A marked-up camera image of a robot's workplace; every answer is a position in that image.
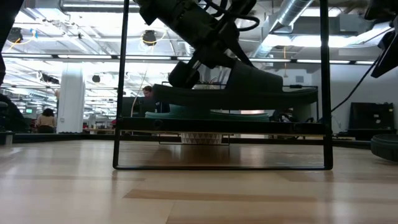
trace exposed ductwork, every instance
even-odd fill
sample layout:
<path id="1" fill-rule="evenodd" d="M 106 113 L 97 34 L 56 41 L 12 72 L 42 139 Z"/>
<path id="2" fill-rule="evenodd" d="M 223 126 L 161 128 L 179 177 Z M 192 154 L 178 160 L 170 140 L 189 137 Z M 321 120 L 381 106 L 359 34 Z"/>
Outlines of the exposed ductwork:
<path id="1" fill-rule="evenodd" d="M 306 10 L 313 0 L 284 0 L 280 6 L 280 10 L 273 15 L 267 16 L 262 28 L 262 41 L 276 29 L 281 32 L 292 32 L 294 22 Z M 263 46 L 261 44 L 255 53 L 255 57 L 265 57 L 272 47 Z"/>

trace wooden floor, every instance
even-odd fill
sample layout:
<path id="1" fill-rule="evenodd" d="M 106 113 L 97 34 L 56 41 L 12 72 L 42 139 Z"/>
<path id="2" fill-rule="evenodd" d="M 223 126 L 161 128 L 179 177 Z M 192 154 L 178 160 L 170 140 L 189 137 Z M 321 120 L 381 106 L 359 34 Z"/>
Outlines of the wooden floor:
<path id="1" fill-rule="evenodd" d="M 318 146 L 123 142 L 122 165 L 314 166 Z M 398 223 L 398 165 L 335 148 L 327 172 L 116 171 L 113 142 L 0 148 L 1 224 Z"/>

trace ceiling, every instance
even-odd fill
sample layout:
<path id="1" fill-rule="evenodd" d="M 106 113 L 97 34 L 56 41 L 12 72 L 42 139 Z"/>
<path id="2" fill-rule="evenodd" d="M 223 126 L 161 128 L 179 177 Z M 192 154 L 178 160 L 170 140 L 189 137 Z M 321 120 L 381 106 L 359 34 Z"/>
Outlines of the ceiling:
<path id="1" fill-rule="evenodd" d="M 337 17 L 344 12 L 350 15 L 363 13 L 362 1 L 329 0 L 330 17 Z M 263 24 L 266 17 L 278 12 L 281 1 L 258 1 L 252 14 L 260 18 Z M 74 0 L 61 1 L 36 0 L 29 1 L 16 17 L 14 27 L 22 29 L 22 44 L 13 45 L 8 42 L 2 52 L 6 54 L 45 54 L 45 55 L 119 55 L 121 48 L 122 17 L 121 1 L 89 1 Z M 104 5 L 107 8 L 92 7 L 93 4 Z M 307 8 L 302 17 L 311 17 L 319 21 L 319 1 L 314 1 Z M 129 13 L 127 30 L 127 55 L 155 55 L 155 56 L 181 56 L 189 57 L 193 49 L 176 33 L 156 20 L 147 26 L 139 15 L 138 8 L 132 7 Z M 237 20 L 240 27 L 250 26 L 248 21 Z M 245 53 L 253 57 L 261 44 L 270 48 L 266 57 L 319 59 L 319 35 L 286 35 L 272 34 L 271 38 L 262 41 L 262 24 L 249 32 L 242 32 L 239 44 Z M 154 30 L 157 43 L 148 47 L 142 42 L 145 30 Z M 379 42 L 385 27 L 369 30 L 358 35 L 345 36 L 345 45 L 331 46 L 331 60 L 374 60 L 379 54 L 376 44 Z M 340 37 L 331 37 L 333 41 Z M 41 102 L 43 106 L 54 106 L 55 97 L 53 90 L 59 85 L 40 81 L 41 74 L 46 74 L 62 81 L 63 63 L 69 62 L 67 58 L 53 60 L 50 58 L 5 58 L 7 75 L 4 85 L 15 85 L 17 88 L 2 88 L 4 93 L 12 96 L 21 104 L 29 105 L 30 102 Z M 114 116 L 116 112 L 116 90 L 118 85 L 118 60 L 85 60 L 83 63 L 87 84 L 86 87 L 86 115 L 93 111 Z M 146 63 L 141 60 L 130 60 L 126 63 L 125 88 L 127 96 L 141 96 L 139 93 L 141 83 L 153 85 L 167 81 L 176 62 L 170 60 L 157 60 Z M 275 70 L 281 69 L 277 63 L 261 64 L 257 67 Z M 289 68 L 300 69 L 303 67 L 289 65 Z M 307 65 L 306 69 L 318 69 L 318 65 Z M 94 83 L 93 75 L 99 75 L 101 81 Z"/>

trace person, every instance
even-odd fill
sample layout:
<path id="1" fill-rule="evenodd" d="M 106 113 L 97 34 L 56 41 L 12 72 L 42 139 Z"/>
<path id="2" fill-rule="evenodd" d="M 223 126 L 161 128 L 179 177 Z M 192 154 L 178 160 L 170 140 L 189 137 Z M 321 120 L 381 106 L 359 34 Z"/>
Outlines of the person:
<path id="1" fill-rule="evenodd" d="M 152 98 L 154 93 L 151 86 L 145 86 L 142 89 L 145 97 Z M 167 103 L 156 102 L 156 113 L 169 113 L 170 106 Z"/>
<path id="2" fill-rule="evenodd" d="M 45 109 L 39 118 L 37 118 L 36 126 L 39 133 L 54 133 L 54 129 L 57 126 L 54 110 L 50 108 Z"/>

